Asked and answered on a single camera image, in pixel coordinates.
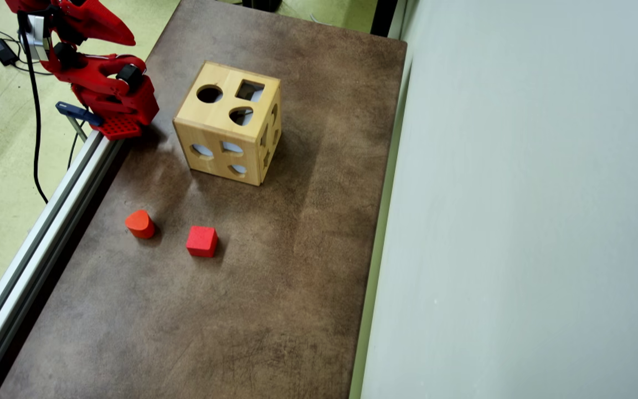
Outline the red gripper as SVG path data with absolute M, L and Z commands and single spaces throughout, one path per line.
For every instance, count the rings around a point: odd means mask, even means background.
M 99 39 L 126 46 L 135 45 L 135 37 L 121 18 L 101 1 L 50 1 L 51 25 L 61 41 L 81 45 Z

